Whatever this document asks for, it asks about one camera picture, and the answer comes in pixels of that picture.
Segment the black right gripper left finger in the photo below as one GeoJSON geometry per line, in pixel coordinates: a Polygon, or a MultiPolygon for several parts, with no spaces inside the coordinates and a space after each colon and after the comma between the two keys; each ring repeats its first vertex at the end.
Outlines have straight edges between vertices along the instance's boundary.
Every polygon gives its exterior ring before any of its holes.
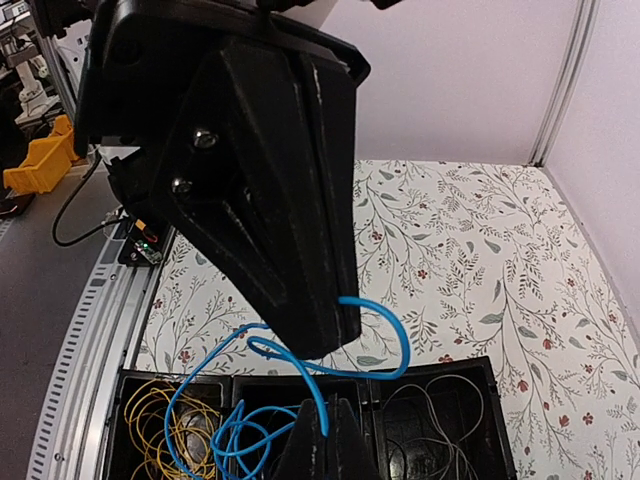
{"type": "Polygon", "coordinates": [[[325,437],[318,408],[304,400],[275,470],[274,479],[320,480],[325,478],[325,437]]]}

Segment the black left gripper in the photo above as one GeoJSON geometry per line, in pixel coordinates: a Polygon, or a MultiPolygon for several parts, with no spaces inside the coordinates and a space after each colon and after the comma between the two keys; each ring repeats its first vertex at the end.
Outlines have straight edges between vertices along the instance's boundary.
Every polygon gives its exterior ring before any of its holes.
{"type": "Polygon", "coordinates": [[[130,146],[119,192],[171,220],[302,359],[339,345],[337,283],[299,58],[359,50],[230,1],[102,1],[82,72],[75,150],[130,146]]]}

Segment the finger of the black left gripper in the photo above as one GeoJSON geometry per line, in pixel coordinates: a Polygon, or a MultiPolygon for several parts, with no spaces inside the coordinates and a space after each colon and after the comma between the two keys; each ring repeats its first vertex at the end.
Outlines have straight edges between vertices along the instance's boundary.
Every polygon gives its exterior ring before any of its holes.
{"type": "Polygon", "coordinates": [[[339,304],[359,293],[352,205],[356,84],[335,60],[302,54],[299,66],[318,176],[318,191],[303,203],[319,208],[324,219],[306,229],[320,245],[311,248],[297,348],[336,350],[361,333],[358,311],[339,304]]]}

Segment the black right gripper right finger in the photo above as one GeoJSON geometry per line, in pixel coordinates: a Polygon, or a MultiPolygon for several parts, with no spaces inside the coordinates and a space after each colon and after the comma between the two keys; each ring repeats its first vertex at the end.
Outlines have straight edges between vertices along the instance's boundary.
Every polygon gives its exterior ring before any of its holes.
{"type": "Polygon", "coordinates": [[[345,480],[380,479],[353,409],[347,399],[329,400],[327,478],[345,480]]]}

